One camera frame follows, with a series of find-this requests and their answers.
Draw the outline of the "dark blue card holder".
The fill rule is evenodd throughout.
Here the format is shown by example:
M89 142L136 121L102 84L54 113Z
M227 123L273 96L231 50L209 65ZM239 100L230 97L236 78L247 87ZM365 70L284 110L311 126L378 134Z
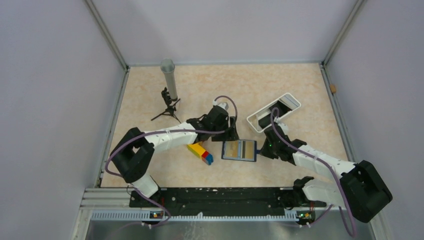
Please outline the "dark blue card holder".
M256 147L256 150L255 150L255 161L244 161L244 160L241 160L241 159L240 159L240 152L241 152L240 143L241 143L241 141L244 141L244 140L247 140L247 141L255 141L255 140L250 140L250 139L240 139L240 140L236 140L236 141L238 141L238 142L239 142L239 145L238 145L238 157L237 157L237 158L226 157L225 150L226 150L226 142L227 142L227 141L223 142L223 143L222 143L222 150L221 150L221 158L222 158L223 160L231 160L231 161L242 161L242 162L251 162L251 163L256 162L256 161L257 161L257 154L258 154L258 150L257 150L257 142L256 142L256 141L255 141L255 147Z

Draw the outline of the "gold striped credit card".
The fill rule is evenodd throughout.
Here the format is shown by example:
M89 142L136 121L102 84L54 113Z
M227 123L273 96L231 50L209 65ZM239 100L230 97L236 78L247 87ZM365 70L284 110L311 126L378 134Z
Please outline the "gold striped credit card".
M228 158L239 157L239 142L238 141L227 141L225 144L225 156Z

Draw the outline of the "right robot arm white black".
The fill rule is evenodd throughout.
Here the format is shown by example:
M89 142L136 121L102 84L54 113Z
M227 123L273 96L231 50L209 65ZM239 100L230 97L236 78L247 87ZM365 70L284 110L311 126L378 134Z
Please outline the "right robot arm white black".
M306 176L293 186L293 200L299 206L311 201L344 207L348 214L368 223L392 200L393 195L375 166L341 160L321 152L300 139L290 140L285 124L271 125L263 133L265 142L260 155L303 167L329 179L328 182Z

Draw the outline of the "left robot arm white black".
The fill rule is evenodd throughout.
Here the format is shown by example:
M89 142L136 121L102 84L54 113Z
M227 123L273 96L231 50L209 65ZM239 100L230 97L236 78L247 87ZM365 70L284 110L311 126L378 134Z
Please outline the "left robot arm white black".
M221 105L215 105L198 118L157 131L142 132L137 127L127 131L108 159L124 181L141 193L141 200L149 207L160 202L159 186L147 170L154 154L169 149L212 140L226 142L238 139L237 117L230 116Z

